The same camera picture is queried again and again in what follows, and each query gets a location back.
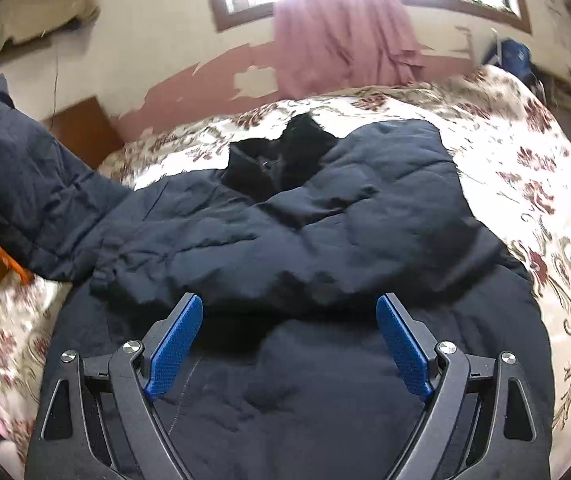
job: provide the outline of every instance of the jacket collar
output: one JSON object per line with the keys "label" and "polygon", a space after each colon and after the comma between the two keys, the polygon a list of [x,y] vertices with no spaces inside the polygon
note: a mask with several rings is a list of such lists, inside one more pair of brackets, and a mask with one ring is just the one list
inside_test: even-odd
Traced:
{"label": "jacket collar", "polygon": [[293,117],[277,140],[246,139],[230,144],[222,182],[258,202],[302,186],[321,168],[321,158],[337,138],[309,114]]}

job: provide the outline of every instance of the blue finger pad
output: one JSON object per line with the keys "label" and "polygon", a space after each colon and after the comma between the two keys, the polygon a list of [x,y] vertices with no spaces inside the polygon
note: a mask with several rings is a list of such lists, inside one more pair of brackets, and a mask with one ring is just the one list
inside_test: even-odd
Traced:
{"label": "blue finger pad", "polygon": [[427,402],[434,392],[429,381],[427,358],[385,296],[376,303],[376,321],[408,392]]}
{"label": "blue finger pad", "polygon": [[150,361],[150,380],[144,388],[150,400],[157,399],[171,388],[202,321],[203,303],[201,298],[194,296]]}

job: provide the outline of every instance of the jacket sleeve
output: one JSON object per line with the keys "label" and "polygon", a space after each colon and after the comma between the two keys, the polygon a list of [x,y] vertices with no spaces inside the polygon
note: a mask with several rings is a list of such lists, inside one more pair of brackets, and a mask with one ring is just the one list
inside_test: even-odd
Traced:
{"label": "jacket sleeve", "polygon": [[50,280],[91,273],[102,219],[131,191],[90,170],[14,108],[0,76],[0,246]]}

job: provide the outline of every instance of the cable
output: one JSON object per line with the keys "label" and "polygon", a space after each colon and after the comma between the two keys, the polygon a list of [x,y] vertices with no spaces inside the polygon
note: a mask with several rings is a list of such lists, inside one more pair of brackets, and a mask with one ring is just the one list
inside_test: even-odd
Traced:
{"label": "cable", "polygon": [[54,116],[56,115],[56,89],[59,85],[59,51],[56,48],[56,43],[54,43],[54,55],[56,56],[56,76],[54,76],[54,109],[52,110],[52,120],[50,121],[50,133],[54,126]]}

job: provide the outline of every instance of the black fabric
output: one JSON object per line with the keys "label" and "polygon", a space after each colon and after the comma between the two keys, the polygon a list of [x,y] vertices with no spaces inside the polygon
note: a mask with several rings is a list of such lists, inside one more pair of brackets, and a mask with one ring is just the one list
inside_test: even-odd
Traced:
{"label": "black fabric", "polygon": [[[528,273],[473,218],[432,124],[369,124],[336,140],[299,116],[278,140],[232,144],[226,170],[132,192],[46,140],[2,85],[0,216],[11,222],[0,244],[77,283],[44,383],[64,350],[112,352],[195,292],[203,328],[156,402],[195,479],[379,480],[421,410],[374,321],[376,298],[395,292],[437,339],[514,352],[550,444],[550,344]],[[37,160],[33,144],[48,146]],[[62,195],[64,208],[43,208]]]}

